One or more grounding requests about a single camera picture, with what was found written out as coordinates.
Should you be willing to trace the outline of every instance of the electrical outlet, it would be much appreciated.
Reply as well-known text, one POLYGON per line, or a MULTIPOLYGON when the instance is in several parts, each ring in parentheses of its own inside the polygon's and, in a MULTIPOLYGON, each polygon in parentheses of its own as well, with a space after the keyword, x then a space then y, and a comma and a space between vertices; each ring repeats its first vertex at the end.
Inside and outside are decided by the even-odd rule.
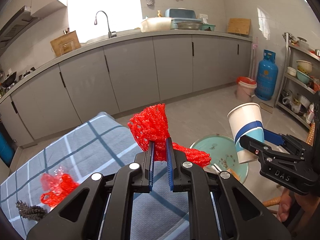
POLYGON ((204 19, 208 19, 208 15, 207 14, 199 14, 199 18, 200 19, 202 19, 202 18, 204 18, 204 19))

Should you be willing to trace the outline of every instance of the human hand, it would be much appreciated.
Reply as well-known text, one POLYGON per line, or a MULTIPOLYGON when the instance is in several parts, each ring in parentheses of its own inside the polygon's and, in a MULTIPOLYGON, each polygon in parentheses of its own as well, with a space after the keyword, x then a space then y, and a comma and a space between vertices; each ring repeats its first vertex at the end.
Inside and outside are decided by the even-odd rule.
MULTIPOLYGON (((282 195, 281 195, 281 200, 279 203, 279 209, 278 209, 278 213, 277 213, 277 219, 280 222, 285 222, 289 217, 289 212, 290 212, 290 208, 292 205, 292 198, 289 196, 289 192, 290 192, 290 190, 285 188, 282 192, 282 195)), ((301 206, 301 208, 304 210, 305 219, 311 218, 314 211, 318 207, 318 204, 320 202, 320 198, 315 195, 312 195, 312 194, 301 196, 296 193, 294 194, 294 197, 295 197, 297 203, 299 204, 299 206, 301 206)))

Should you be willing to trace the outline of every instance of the range hood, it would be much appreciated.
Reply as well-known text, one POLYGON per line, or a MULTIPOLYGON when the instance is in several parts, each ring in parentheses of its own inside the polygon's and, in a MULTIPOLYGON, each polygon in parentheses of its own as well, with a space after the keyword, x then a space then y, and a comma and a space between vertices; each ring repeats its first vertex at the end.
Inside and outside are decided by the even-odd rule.
POLYGON ((0 56, 12 42, 40 20, 40 18, 32 17, 30 14, 30 7, 22 7, 0 30, 0 56))

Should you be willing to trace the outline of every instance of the faucet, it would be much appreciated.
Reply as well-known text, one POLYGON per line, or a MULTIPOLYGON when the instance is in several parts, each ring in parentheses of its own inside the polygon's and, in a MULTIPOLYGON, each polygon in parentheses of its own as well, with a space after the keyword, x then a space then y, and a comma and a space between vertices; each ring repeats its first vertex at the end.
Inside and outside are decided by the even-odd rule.
MULTIPOLYGON (((109 31, 109 32, 108 32, 108 36, 109 36, 109 38, 116 37, 116 36, 117 36, 116 32, 112 32, 112 33, 111 33, 111 31, 110 31, 108 15, 107 15, 104 11, 98 11, 98 12, 103 12, 104 15, 107 17, 108 31, 109 31)), ((95 19, 95 21, 94 21, 94 25, 97 25, 97 24, 98 24, 98 22, 97 22, 97 14, 98 14, 98 12, 96 13, 96 19, 95 19)))

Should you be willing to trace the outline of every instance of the gray fabric tassel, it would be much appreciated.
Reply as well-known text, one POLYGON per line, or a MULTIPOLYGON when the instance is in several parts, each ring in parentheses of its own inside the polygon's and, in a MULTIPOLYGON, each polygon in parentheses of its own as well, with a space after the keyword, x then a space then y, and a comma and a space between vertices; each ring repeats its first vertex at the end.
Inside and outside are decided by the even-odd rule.
POLYGON ((19 200, 16 203, 17 208, 19 209, 19 215, 28 220, 40 221, 48 213, 46 209, 39 206, 29 207, 26 203, 23 203, 19 200))
POLYGON ((146 0, 146 3, 148 6, 154 6, 155 5, 155 0, 146 0))

